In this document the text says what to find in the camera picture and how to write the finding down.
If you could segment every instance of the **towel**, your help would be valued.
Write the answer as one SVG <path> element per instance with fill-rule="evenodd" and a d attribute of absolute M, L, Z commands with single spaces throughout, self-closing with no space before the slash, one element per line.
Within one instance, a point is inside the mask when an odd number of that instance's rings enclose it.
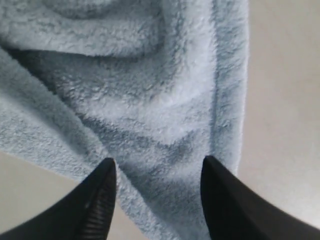
<path fill-rule="evenodd" d="M 247 0 L 1 0 L 0 150 L 117 200 L 151 240 L 209 240 L 203 159 L 234 174 Z"/>

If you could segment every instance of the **light blue towel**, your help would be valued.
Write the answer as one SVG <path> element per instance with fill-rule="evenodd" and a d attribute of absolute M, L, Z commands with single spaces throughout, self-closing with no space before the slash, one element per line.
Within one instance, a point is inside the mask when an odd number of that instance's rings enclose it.
<path fill-rule="evenodd" d="M 113 157 L 147 237 L 209 240 L 201 167 L 237 172 L 247 4 L 0 0 L 0 150 L 78 181 Z"/>

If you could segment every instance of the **fleece towel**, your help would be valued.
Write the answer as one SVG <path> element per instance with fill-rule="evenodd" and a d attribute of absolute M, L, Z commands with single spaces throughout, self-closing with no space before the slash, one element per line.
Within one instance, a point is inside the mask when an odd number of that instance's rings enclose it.
<path fill-rule="evenodd" d="M 151 240 L 209 240 L 203 159 L 234 174 L 247 0 L 0 0 L 0 150 L 84 179 L 117 164 L 117 199 Z"/>

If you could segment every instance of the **black plastic tip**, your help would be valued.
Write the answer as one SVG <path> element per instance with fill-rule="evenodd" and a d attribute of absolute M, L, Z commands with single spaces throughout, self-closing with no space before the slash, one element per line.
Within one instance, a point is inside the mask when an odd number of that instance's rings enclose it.
<path fill-rule="evenodd" d="M 273 206 L 207 156 L 201 201 L 212 240 L 320 240 L 320 230 Z"/>
<path fill-rule="evenodd" d="M 116 204 L 116 165 L 104 159 L 67 196 L 0 240 L 106 240 Z"/>

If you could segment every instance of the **fuzzy fabric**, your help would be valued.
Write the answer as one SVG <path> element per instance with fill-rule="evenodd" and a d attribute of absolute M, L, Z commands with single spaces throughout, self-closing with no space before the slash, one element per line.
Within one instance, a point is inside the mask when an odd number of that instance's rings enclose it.
<path fill-rule="evenodd" d="M 209 240 L 203 159 L 236 174 L 247 0 L 0 0 L 0 150 L 85 178 L 117 163 L 151 240 Z"/>

